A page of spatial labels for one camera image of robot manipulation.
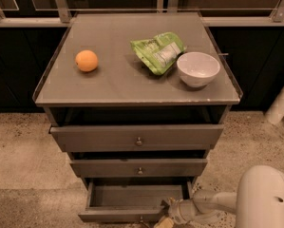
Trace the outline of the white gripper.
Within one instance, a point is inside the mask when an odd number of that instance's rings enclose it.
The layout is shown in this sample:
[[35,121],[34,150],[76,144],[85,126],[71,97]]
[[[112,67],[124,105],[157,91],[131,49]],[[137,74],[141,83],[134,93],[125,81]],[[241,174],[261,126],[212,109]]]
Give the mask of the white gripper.
[[154,228],[173,228],[176,224],[187,224],[195,219],[197,207],[191,199],[167,198],[161,201],[161,206],[169,206],[169,217],[162,217]]

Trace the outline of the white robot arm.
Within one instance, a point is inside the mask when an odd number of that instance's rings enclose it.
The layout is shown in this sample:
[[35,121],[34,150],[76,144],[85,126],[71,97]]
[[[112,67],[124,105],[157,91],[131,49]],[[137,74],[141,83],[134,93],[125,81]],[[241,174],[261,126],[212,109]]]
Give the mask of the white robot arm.
[[171,199],[155,228],[212,223],[221,211],[236,216],[236,228],[284,228],[284,173],[256,165],[242,175],[235,193],[198,190],[191,199]]

